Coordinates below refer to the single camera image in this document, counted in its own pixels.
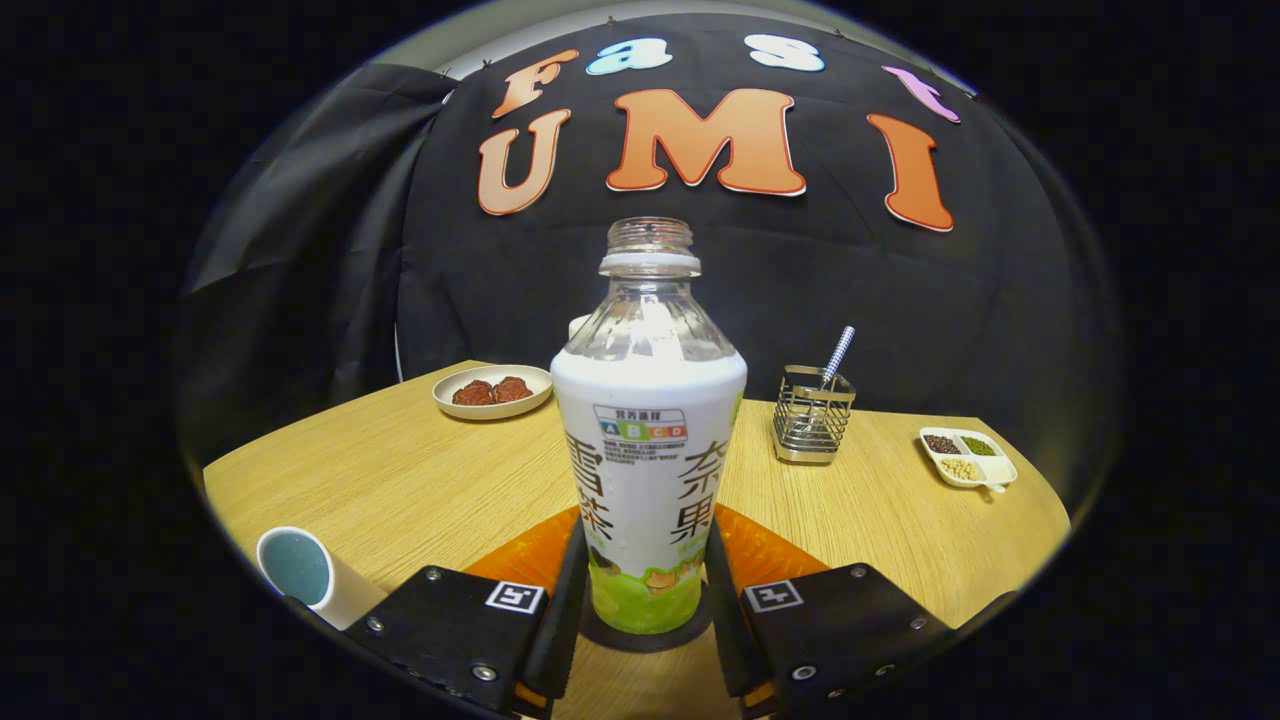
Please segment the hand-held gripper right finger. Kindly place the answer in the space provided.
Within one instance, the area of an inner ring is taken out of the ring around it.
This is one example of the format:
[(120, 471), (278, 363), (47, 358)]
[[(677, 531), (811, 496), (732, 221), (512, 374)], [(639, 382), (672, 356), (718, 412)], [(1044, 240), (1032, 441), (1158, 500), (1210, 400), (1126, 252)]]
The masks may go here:
[(831, 568), (722, 505), (705, 570), (721, 671), (744, 717), (841, 716), (951, 639), (870, 564)]

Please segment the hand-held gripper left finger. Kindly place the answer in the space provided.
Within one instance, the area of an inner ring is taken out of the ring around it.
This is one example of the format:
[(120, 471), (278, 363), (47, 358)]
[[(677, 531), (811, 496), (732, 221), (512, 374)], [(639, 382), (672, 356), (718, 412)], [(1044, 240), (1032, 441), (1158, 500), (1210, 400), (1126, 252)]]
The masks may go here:
[(588, 606), (577, 509), (463, 571), (428, 565), (360, 619), (360, 644), (484, 717), (549, 719)]

